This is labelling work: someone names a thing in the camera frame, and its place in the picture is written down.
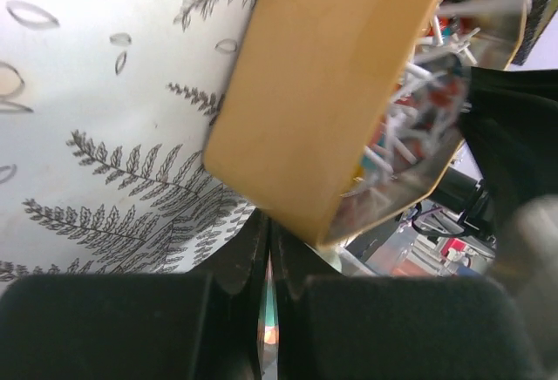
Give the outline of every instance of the white patterned surface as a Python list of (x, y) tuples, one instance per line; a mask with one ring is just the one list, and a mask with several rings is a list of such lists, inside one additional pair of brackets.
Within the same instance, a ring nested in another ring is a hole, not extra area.
[(0, 291), (188, 271), (252, 207), (201, 167), (255, 0), (1, 0)]

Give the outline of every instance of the white stick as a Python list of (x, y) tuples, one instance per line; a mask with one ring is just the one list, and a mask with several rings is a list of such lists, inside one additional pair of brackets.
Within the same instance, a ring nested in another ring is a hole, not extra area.
[(411, 117), (413, 119), (415, 119), (418, 115), (419, 112), (417, 111), (417, 109), (415, 107), (411, 107), (410, 105), (402, 105), (402, 104), (391, 104), (390, 105), (390, 109), (389, 109), (390, 114), (396, 115), (399, 112), (402, 112), (405, 116), (407, 117)]
[(446, 75), (446, 71), (438, 71), (438, 72), (433, 73), (432, 76), (429, 79), (414, 79), (409, 84), (403, 85), (401, 88), (399, 88), (397, 91), (395, 91), (393, 93), (393, 95), (390, 97), (390, 103), (391, 104), (395, 103), (398, 99), (400, 99), (404, 95), (406, 95), (408, 93), (411, 93), (411, 92), (414, 92), (414, 91), (418, 90), (419, 88), (422, 88), (423, 86), (432, 82), (433, 80), (436, 80), (438, 78), (443, 77), (444, 75)]
[(368, 146), (364, 147), (364, 156), (382, 168), (385, 172), (393, 174), (393, 168), (391, 165), (385, 162), (380, 155), (372, 151)]
[[(452, 34), (452, 40), (456, 43), (459, 42), (459, 36), (457, 34)], [(473, 66), (476, 66), (479, 62), (477, 62), (477, 59), (475, 58), (475, 56), (473, 56), (473, 53), (465, 46), (463, 46), (463, 48), (461, 49), (461, 52), (463, 52), (463, 54), (465, 55), (465, 57), (467, 59), (469, 59), (469, 62), (471, 62), (471, 64)]]
[(474, 17), (482, 14), (514, 14), (530, 10), (529, 0), (482, 0), (464, 3), (445, 3), (439, 6), (439, 17)]
[(432, 129), (430, 131), (430, 145), (433, 145), (434, 140), (438, 140), (440, 135), (444, 132), (444, 130), (451, 124), (451, 116), (441, 109), (438, 109), (436, 112), (436, 118), (434, 119), (434, 123), (432, 123)]
[(427, 46), (434, 46), (434, 37), (421, 37), (417, 39), (416, 45), (427, 45)]
[(438, 17), (432, 17), (430, 24), (432, 26), (432, 31), (434, 32), (434, 41), (436, 42), (436, 45), (441, 46), (444, 44), (444, 37), (442, 36), (442, 29), (439, 28)]
[(388, 152), (382, 146), (378, 146), (378, 145), (374, 145), (372, 147), (372, 151), (384, 156), (388, 154)]
[(461, 113), (461, 103), (459, 101), (458, 98), (453, 97), (453, 105), (452, 105), (452, 110), (450, 111), (450, 114), (447, 118), (448, 123), (450, 126), (452, 126), (459, 118), (459, 115)]
[(415, 162), (417, 162), (417, 158), (415, 158), (415, 155), (413, 155), (412, 152), (407, 149), (407, 146), (405, 146), (405, 144), (401, 140), (399, 140), (398, 138), (394, 138), (393, 145), (399, 151), (399, 153), (401, 153), (401, 156), (403, 156), (409, 163), (414, 164)]
[(427, 132), (423, 132), (421, 130), (412, 130), (412, 129), (399, 129), (398, 136), (400, 138), (414, 138), (425, 140), (429, 138), (429, 134)]
[(413, 60), (415, 64), (425, 64), (427, 62), (432, 62), (433, 60), (443, 58), (449, 53), (457, 53), (460, 50), (461, 47), (459, 44), (451, 42), (443, 46), (433, 47), (425, 53), (420, 53), (416, 55)]
[(421, 68), (416, 64), (412, 64), (411, 62), (407, 62), (407, 64), (405, 65), (405, 71), (420, 79), (432, 78), (432, 74), (429, 71), (427, 71), (425, 68)]
[[(409, 53), (409, 62), (407, 64), (412, 64), (412, 59), (415, 57), (415, 46), (412, 47), (411, 53)], [(404, 84), (408, 84), (409, 81), (412, 79), (412, 75), (409, 71), (405, 74), (405, 81)]]
[(461, 36), (458, 41), (460, 42), (468, 42), (469, 40), (471, 40), (471, 37), (473, 37), (475, 34), (477, 34), (480, 31), (480, 27), (475, 27), (474, 29), (472, 29), (471, 31), (469, 31), (467, 34), (464, 34), (463, 36)]
[(385, 150), (387, 151), (387, 154), (384, 155), (384, 159), (385, 161), (390, 164), (391, 166), (391, 173), (387, 173), (386, 171), (384, 171), (382, 173), (382, 181), (383, 182), (387, 182), (389, 181), (390, 177), (393, 175), (393, 139), (394, 139), (394, 134), (393, 134), (393, 119), (391, 118), (391, 115), (387, 115), (387, 117), (385, 118), (385, 126), (384, 126), (384, 147)]

